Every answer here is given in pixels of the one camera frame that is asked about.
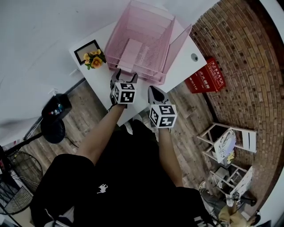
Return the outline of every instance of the brick wall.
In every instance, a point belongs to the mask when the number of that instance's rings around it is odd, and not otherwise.
[[[253,11],[261,7],[255,0],[221,0],[195,23],[191,33],[202,54],[217,60],[226,80],[221,92],[208,93],[218,120],[257,131],[257,153],[238,150],[235,159],[254,167],[251,192],[258,198],[254,210],[273,189],[284,155],[280,70],[284,47],[271,19],[263,16],[266,12]]]

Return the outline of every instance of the picture frame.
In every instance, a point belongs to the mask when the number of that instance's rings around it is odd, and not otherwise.
[[[97,41],[94,39],[93,41],[90,41],[89,43],[85,44],[84,46],[80,47],[79,49],[74,51],[74,54],[79,62],[80,65],[83,65],[85,63],[85,60],[83,58],[85,53],[90,53],[91,51],[97,51],[100,49]]]

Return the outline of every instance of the white table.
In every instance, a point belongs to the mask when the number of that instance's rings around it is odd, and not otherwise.
[[[110,79],[113,74],[113,71],[110,71],[107,64],[104,64],[99,69],[90,69],[88,70],[85,65],[80,65],[77,61],[77,58],[74,54],[74,51],[83,45],[96,40],[99,47],[102,51],[105,50],[107,41],[111,36],[111,33],[116,25],[116,22],[96,31],[91,34],[81,42],[73,46],[69,52],[71,53],[74,61],[76,62],[79,70],[82,72],[89,85],[96,93],[102,104],[106,109],[111,107],[110,101]],[[170,43],[183,31],[181,25],[176,22],[173,27],[173,33],[170,39]],[[191,59],[191,55],[195,53],[198,56],[198,61],[194,62]],[[202,68],[206,64],[204,57],[199,51],[198,47],[194,44],[193,40],[188,36],[183,47],[179,51],[175,61],[173,62],[171,68],[169,69],[166,75],[166,81],[163,85],[158,86],[165,92],[169,92],[176,85],[183,82],[197,70]],[[121,79],[129,80],[129,76],[121,75]],[[151,83],[138,79],[137,82],[137,95],[135,103],[133,105],[128,105],[128,108],[121,115],[118,125],[121,126],[133,116],[140,113],[146,107],[148,107],[148,87],[152,85]]]

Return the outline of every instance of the gray pants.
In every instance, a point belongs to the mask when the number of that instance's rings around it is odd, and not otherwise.
[[[218,218],[221,209],[226,206],[226,203],[219,200],[216,196],[209,194],[206,188],[201,189],[200,193],[204,201],[213,207],[215,215]]]

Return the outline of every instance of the black picture frame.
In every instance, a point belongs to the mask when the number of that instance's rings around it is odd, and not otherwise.
[[[89,45],[91,45],[91,44],[94,44],[97,49],[100,49],[100,47],[99,47],[97,41],[94,39],[93,41],[90,41],[89,43],[85,44],[84,46],[82,46],[82,47],[80,47],[79,49],[77,49],[77,50],[74,51],[74,54],[75,54],[75,56],[76,56],[76,58],[77,58],[77,60],[78,60],[78,62],[79,62],[80,65],[83,65],[83,64],[85,63],[85,60],[81,61],[81,59],[80,59],[80,57],[79,57],[79,55],[78,55],[78,51],[84,49],[85,47],[87,47],[87,46],[89,46]]]

